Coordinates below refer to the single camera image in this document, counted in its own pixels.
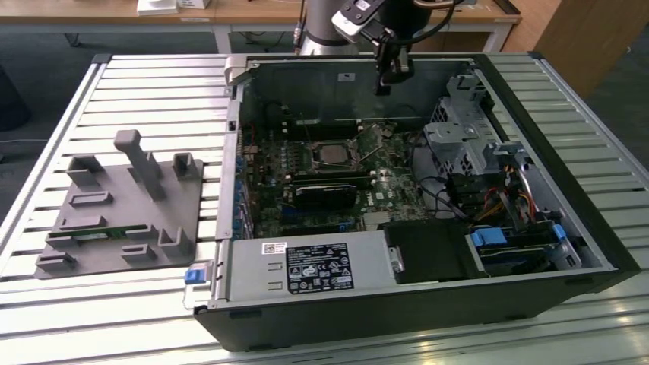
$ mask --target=blue tab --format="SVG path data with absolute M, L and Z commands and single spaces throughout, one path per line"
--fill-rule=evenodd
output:
M 507 245 L 505 234 L 500 228 L 480 228 L 472 233 L 471 237 L 476 247 Z
M 471 233 L 471 240 L 473 241 L 473 245 L 476 247 L 483 246 L 485 243 L 483 242 L 483 237 L 480 237 L 480 233 L 476 231 Z
M 191 268 L 184 273 L 184 283 L 187 285 L 204 284 L 205 283 L 205 269 L 204 268 Z
M 555 224 L 552 226 L 552 230 L 555 231 L 555 234 L 557 235 L 557 238 L 560 241 L 563 241 L 565 238 L 568 238 L 567 231 L 564 230 L 564 227 L 561 224 Z

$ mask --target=circuit board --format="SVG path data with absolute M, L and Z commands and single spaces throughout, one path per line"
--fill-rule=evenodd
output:
M 407 161 L 411 133 L 395 129 L 391 122 L 360 122 L 347 139 L 289 141 L 277 131 L 256 144 L 252 136 L 244 138 L 256 238 L 375 230 L 369 219 L 387 223 L 428 216 Z M 345 183 L 336 182 L 341 174 Z M 359 189 L 344 208 L 304 210 L 291 200 L 293 192 L 313 186 L 352 189 L 349 181 L 359 181 Z

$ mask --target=black plastic cover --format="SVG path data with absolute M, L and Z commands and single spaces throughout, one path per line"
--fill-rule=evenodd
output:
M 384 225 L 388 247 L 399 248 L 405 270 L 399 284 L 481 278 L 469 251 L 467 226 L 456 220 L 403 221 Z

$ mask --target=power supply label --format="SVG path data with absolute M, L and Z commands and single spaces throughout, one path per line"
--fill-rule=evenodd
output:
M 347 243 L 287 247 L 291 294 L 355 289 Z

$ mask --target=wooden cabinet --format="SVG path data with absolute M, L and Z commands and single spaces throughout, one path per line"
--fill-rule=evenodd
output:
M 581 97 L 649 22 L 648 0 L 512 0 L 523 21 L 503 51 L 537 51 Z

